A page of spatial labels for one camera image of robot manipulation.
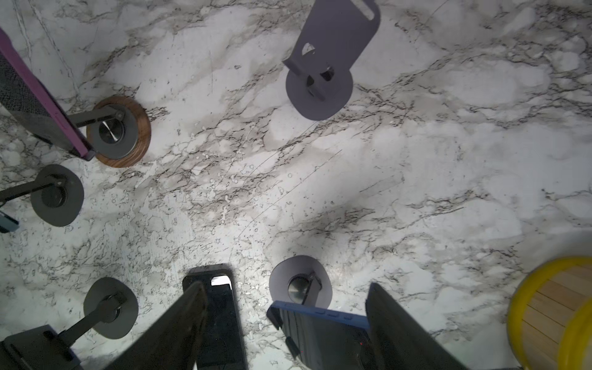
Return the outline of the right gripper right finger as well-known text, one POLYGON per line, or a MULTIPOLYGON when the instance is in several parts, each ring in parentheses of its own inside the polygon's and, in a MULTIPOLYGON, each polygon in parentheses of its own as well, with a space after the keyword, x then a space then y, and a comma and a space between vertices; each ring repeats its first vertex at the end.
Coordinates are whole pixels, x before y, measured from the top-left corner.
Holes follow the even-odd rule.
POLYGON ((465 368, 379 284, 370 285, 365 309, 379 369, 465 368))

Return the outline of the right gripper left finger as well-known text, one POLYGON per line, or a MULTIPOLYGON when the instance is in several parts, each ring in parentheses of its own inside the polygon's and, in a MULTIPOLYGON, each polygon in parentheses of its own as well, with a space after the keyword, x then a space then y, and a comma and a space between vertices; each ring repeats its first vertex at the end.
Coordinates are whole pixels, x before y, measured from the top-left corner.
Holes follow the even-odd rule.
POLYGON ((203 342, 208 300, 200 282, 183 295, 108 369, 193 369, 203 342))

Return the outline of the blue case phone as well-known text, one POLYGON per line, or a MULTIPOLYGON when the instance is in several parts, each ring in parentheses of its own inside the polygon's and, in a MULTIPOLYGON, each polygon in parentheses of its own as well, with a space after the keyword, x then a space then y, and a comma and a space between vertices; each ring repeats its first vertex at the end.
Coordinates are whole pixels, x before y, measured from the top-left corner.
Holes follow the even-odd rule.
POLYGON ((276 301, 267 317, 309 369, 378 368, 365 316, 276 301))

